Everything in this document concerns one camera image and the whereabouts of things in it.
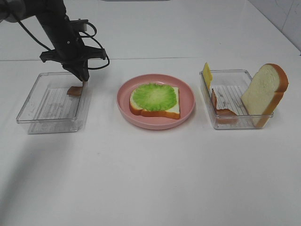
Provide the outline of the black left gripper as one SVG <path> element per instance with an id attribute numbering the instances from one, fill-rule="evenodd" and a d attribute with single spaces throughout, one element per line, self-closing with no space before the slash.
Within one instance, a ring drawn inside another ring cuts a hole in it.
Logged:
<path id="1" fill-rule="evenodd" d="M 83 38 L 92 39 L 99 47 L 85 45 Z M 40 59 L 42 62 L 59 62 L 63 69 L 71 72 L 80 81 L 86 82 L 89 79 L 89 59 L 105 60 L 105 49 L 92 35 L 83 35 L 75 38 L 74 42 L 68 41 L 59 48 L 42 52 Z"/>

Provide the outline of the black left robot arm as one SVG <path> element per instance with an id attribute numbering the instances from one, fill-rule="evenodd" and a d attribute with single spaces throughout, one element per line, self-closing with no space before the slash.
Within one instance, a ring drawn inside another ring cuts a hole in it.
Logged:
<path id="1" fill-rule="evenodd" d="M 22 23 L 29 17 L 36 17 L 51 41 L 54 49 L 40 42 Z M 42 62 L 59 62 L 63 69 L 71 72 L 80 81 L 89 79 L 89 59 L 100 58 L 109 61 L 102 46 L 85 45 L 83 39 L 94 39 L 87 33 L 87 26 L 95 32 L 96 27 L 87 19 L 70 20 L 62 0 L 2 0 L 0 2 L 0 19 L 10 23 L 18 23 L 33 40 L 44 47 L 40 59 Z"/>

